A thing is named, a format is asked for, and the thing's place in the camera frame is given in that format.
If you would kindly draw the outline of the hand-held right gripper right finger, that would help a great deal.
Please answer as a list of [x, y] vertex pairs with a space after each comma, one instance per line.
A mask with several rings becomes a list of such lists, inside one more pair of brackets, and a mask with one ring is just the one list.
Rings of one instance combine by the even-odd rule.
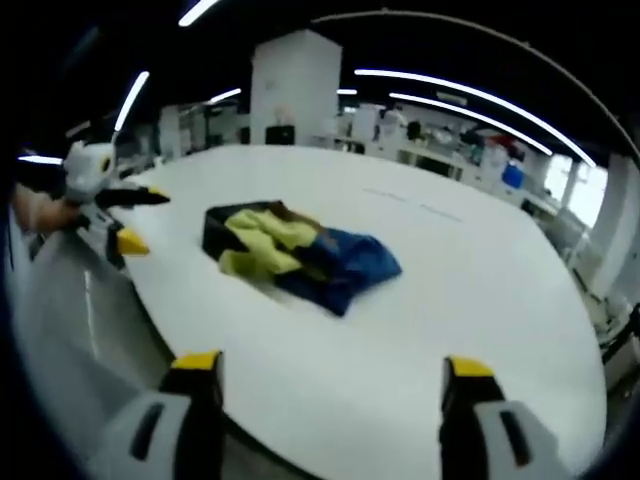
[[439, 445], [443, 479], [569, 479], [554, 434], [510, 401], [484, 363], [443, 362]]

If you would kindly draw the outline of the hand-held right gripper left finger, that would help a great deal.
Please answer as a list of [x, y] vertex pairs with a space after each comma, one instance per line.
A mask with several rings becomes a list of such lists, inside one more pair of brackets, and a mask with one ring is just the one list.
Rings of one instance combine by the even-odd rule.
[[176, 358], [159, 388], [138, 394], [107, 425], [94, 479], [219, 479], [224, 457], [224, 353]]

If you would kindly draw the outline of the person's left hand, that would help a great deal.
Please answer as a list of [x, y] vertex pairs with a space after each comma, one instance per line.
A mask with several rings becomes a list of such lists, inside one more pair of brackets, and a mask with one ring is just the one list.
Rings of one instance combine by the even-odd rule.
[[17, 183], [11, 205], [16, 221], [23, 231], [51, 233], [76, 222], [80, 208], [66, 199], [52, 199], [46, 193], [36, 192]]

